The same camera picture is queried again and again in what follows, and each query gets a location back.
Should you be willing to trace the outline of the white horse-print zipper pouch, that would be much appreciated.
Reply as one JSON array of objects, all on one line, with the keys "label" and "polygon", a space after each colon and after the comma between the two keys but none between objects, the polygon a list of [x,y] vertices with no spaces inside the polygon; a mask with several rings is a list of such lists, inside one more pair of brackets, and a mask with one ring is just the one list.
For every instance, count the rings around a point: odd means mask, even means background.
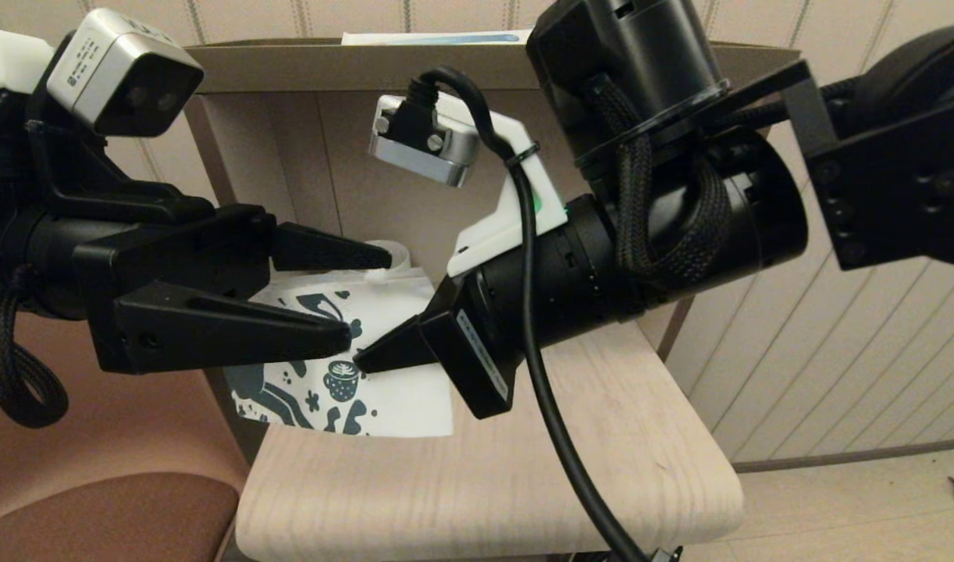
[{"label": "white horse-print zipper pouch", "polygon": [[255,301],[350,327],[348,351],[312,361],[225,368],[241,418],[349,436],[418,438],[453,432],[450,380],[441,367],[368,374],[357,352],[422,311],[434,294],[419,268],[284,279]]}]

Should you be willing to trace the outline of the white ribbed ceramic mug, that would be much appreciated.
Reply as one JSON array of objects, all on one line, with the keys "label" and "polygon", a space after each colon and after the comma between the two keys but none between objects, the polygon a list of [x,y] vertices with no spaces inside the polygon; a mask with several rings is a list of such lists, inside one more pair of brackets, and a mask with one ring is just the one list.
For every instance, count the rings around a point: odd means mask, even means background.
[{"label": "white ribbed ceramic mug", "polygon": [[394,276],[411,269],[410,251],[403,244],[394,240],[368,240],[367,243],[382,248],[391,257],[389,266],[370,270],[370,275]]}]

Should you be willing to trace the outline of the beige wooden shelf table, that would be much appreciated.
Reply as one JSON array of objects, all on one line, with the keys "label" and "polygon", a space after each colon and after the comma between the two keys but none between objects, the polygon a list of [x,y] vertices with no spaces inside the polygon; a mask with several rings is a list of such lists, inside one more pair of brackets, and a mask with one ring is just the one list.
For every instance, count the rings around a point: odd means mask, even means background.
[{"label": "beige wooden shelf table", "polygon": [[[564,198],[587,192],[520,45],[341,46],[238,41],[192,48],[205,67],[187,121],[220,202],[356,240],[395,240],[434,281],[458,232],[497,204],[484,151],[460,188],[367,153],[378,97],[453,66],[492,110],[521,120]],[[737,529],[735,470],[636,323],[545,349],[564,416],[603,494],[650,550]],[[602,550],[552,451],[525,368],[512,412],[476,420],[452,394],[454,432],[343,436],[240,418],[220,370],[205,376],[252,465],[240,548],[257,560],[466,560]]]}]

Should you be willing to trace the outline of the white blue toothpaste box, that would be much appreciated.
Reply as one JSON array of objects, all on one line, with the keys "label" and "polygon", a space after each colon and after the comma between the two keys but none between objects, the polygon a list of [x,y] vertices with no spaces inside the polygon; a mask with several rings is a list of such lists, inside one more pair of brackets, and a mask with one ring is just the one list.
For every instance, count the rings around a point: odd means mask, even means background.
[{"label": "white blue toothpaste box", "polygon": [[344,33],[342,46],[524,44],[532,29],[459,33]]}]

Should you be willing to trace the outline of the brown wall baseboard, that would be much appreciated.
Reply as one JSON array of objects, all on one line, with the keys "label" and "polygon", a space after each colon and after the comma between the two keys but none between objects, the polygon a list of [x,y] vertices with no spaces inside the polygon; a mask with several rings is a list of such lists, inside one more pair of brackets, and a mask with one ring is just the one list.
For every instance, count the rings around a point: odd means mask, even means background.
[{"label": "brown wall baseboard", "polygon": [[954,439],[940,441],[937,443],[895,446],[877,450],[826,454],[812,457],[794,457],[769,461],[732,462],[732,467],[738,474],[748,474],[766,471],[784,471],[801,468],[832,466],[838,464],[851,464],[856,462],[877,461],[920,454],[931,454],[947,450],[954,450]]}]

